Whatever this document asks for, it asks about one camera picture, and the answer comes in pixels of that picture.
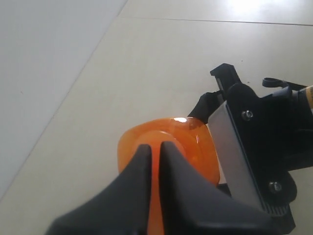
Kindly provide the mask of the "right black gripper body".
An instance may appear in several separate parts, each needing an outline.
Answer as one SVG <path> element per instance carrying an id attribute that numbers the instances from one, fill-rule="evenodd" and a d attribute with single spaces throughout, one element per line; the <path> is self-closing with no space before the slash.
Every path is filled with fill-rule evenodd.
<path id="1" fill-rule="evenodd" d="M 233 65 L 223 63 L 210 71 L 210 75 L 215 77 L 220 91 L 222 91 L 224 100 L 227 98 L 228 90 L 235 84 L 241 84 L 241 80 Z M 310 110 L 313 109 L 313 87 L 304 86 L 288 81 L 266 77 L 262 81 L 262 86 L 266 88 L 290 88 L 297 100 L 307 105 Z"/>

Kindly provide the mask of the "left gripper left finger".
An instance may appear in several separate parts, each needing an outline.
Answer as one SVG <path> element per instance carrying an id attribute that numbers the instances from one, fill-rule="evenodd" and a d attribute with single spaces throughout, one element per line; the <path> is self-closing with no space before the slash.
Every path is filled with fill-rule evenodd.
<path id="1" fill-rule="evenodd" d="M 151 147 L 142 144 L 113 182 L 85 204 L 56 218 L 46 234 L 147 234 L 151 178 Z"/>

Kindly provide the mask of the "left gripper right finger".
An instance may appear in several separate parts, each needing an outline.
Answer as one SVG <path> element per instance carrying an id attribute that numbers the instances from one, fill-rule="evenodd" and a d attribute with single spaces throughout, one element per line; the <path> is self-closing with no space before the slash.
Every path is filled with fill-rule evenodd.
<path id="1" fill-rule="evenodd" d="M 217 189 L 169 141 L 160 147 L 159 197 L 166 235 L 281 234 L 269 215 Z"/>

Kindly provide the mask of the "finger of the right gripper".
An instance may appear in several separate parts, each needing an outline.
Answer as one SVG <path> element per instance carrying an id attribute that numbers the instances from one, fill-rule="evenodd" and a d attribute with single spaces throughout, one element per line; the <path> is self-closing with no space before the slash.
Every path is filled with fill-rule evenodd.
<path id="1" fill-rule="evenodd" d="M 200 96 L 197 104 L 190 112 L 188 117 L 193 117 L 201 122 L 208 122 L 209 117 L 220 107 L 224 102 L 222 91 L 213 93 L 206 92 Z"/>
<path id="2" fill-rule="evenodd" d="M 217 189 L 231 197 L 231 192 L 229 190 L 228 184 L 218 184 Z"/>

